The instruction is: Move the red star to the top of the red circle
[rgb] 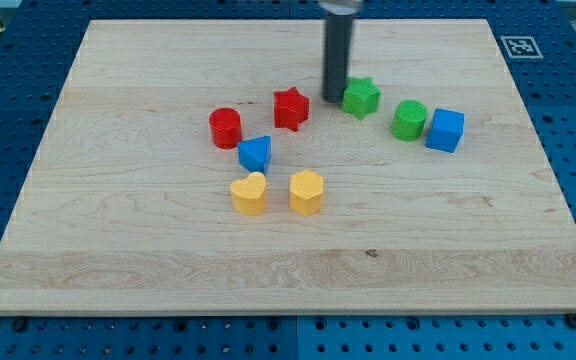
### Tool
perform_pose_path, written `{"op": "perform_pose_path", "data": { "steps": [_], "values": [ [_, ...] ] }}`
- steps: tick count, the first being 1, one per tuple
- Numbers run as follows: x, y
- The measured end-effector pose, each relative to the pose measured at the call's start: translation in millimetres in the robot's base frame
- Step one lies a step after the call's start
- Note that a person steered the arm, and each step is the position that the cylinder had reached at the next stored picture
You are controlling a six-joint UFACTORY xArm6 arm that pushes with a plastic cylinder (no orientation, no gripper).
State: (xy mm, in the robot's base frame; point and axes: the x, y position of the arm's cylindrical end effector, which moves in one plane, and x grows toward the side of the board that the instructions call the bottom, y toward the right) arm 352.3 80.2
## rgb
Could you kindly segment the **silver pusher mount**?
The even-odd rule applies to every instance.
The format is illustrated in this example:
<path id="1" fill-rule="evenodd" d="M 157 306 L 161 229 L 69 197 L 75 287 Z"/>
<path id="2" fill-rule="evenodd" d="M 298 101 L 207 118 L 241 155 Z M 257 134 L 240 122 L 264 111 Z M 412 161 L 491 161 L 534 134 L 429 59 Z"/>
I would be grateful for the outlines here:
<path id="1" fill-rule="evenodd" d="M 353 15 L 360 11 L 363 0 L 318 0 L 318 4 L 334 15 Z"/>

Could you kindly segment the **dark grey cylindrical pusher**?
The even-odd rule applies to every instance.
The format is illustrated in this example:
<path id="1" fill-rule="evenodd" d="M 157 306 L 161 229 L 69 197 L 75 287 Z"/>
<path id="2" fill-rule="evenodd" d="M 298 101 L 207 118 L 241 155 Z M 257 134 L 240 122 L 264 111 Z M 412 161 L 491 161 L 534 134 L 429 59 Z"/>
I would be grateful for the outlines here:
<path id="1" fill-rule="evenodd" d="M 322 98 L 343 101 L 350 58 L 354 15 L 327 12 L 324 24 Z"/>

